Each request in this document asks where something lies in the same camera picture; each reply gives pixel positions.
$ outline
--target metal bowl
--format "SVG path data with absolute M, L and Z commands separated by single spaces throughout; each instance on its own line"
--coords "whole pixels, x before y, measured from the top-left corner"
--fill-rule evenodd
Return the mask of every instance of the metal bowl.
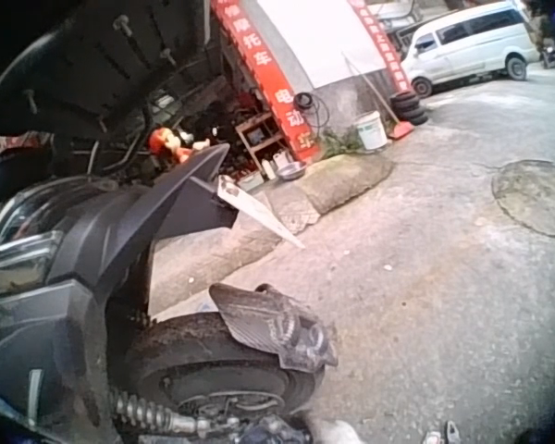
M 292 162 L 276 171 L 277 176 L 282 180 L 296 180 L 306 173 L 304 162 Z

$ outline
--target curb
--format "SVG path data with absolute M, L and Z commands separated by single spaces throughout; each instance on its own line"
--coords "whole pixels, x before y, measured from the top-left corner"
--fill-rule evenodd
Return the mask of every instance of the curb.
M 301 179 L 270 183 L 254 195 L 298 234 L 375 187 L 392 169 L 392 162 L 381 154 L 344 154 L 310 165 Z M 151 313 L 207 290 L 271 253 L 280 242 L 278 235 L 243 214 L 232 229 L 219 228 L 166 242 L 154 256 Z

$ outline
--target van window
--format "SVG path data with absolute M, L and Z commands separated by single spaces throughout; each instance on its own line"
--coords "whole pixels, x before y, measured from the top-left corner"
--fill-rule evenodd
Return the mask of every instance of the van window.
M 517 25 L 522 23 L 523 19 L 517 11 L 512 9 L 507 11 L 500 11 L 488 16 L 472 18 L 466 22 L 467 26 L 471 28 L 473 34 L 480 34 L 482 32 L 498 30 L 507 26 Z
M 441 30 L 436 31 L 436 34 L 442 44 L 456 42 L 457 40 L 461 40 L 469 36 L 469 32 L 462 23 L 456 23 L 455 25 L 442 28 Z
M 429 34 L 422 35 L 415 41 L 415 49 L 417 49 L 417 51 L 419 51 L 420 53 L 426 53 L 427 51 L 430 51 L 437 47 L 438 44 L 434 39 L 434 34 L 432 34 L 431 32 Z

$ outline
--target white wall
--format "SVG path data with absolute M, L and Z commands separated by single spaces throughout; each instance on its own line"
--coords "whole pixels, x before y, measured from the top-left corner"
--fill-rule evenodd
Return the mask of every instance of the white wall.
M 306 72 L 314 88 L 363 73 L 384 60 L 347 0 L 257 0 Z

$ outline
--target white van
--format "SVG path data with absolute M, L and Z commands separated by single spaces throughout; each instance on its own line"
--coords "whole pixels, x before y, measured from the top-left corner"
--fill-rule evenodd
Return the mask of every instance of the white van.
M 540 57 L 529 30 L 510 2 L 471 7 L 418 28 L 401 65 L 422 97 L 433 85 L 486 72 L 526 80 L 526 65 Z

